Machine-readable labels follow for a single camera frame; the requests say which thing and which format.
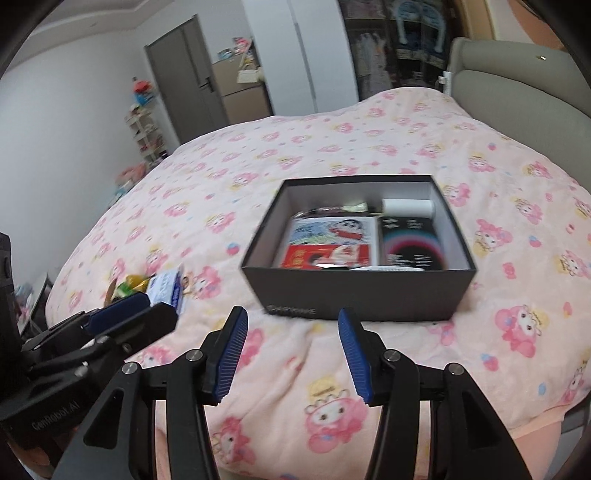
toy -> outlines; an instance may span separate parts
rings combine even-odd
[[[134,80],[134,96],[135,100],[140,106],[145,106],[152,100],[154,100],[154,85],[147,80],[138,80],[137,77]]]

black card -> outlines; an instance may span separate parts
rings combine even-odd
[[[380,218],[386,265],[443,270],[441,245],[430,218]]]

black box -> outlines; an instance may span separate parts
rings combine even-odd
[[[343,271],[274,267],[285,229],[298,212],[382,199],[427,199],[446,270]],[[447,320],[476,274],[470,250],[434,180],[428,175],[368,175],[286,180],[263,218],[242,271],[268,313],[336,320],[351,307],[362,320]]]

cabinet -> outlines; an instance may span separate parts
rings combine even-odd
[[[337,0],[243,0],[273,111],[309,115],[359,100]]]

hanging clothes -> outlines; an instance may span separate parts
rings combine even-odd
[[[359,36],[352,49],[362,100],[392,88],[390,76],[385,70],[385,46],[386,40],[377,33],[364,33]]]

